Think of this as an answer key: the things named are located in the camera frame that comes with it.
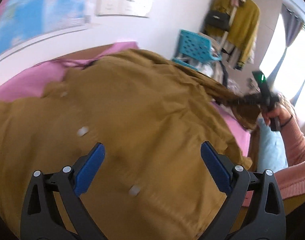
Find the pink sleeved right forearm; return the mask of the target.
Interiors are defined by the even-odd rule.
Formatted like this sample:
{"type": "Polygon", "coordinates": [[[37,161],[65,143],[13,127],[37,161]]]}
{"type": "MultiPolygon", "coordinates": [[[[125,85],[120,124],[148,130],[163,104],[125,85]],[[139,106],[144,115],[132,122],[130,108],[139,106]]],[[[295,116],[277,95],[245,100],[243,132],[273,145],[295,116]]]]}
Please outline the pink sleeved right forearm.
{"type": "Polygon", "coordinates": [[[275,173],[283,199],[305,194],[305,137],[291,118],[281,129],[288,167],[275,173]]]}

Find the black shoulder bag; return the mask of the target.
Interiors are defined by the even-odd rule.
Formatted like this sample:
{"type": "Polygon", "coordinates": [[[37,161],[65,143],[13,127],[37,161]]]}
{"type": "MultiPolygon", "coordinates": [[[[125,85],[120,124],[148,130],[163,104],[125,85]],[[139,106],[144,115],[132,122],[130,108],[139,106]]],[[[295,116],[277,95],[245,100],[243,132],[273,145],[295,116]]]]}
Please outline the black shoulder bag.
{"type": "Polygon", "coordinates": [[[216,10],[210,10],[206,15],[205,25],[229,31],[230,29],[230,15],[216,10]]]}

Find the person's right hand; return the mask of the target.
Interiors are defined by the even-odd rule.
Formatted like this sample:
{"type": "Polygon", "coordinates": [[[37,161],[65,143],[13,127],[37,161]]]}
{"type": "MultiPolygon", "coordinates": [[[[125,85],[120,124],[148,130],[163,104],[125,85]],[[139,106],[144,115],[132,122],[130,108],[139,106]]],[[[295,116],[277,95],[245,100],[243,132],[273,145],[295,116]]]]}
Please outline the person's right hand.
{"type": "Polygon", "coordinates": [[[296,118],[282,105],[277,104],[273,109],[261,107],[262,116],[267,126],[271,127],[271,120],[278,119],[280,123],[280,132],[287,129],[299,129],[296,118]]]}

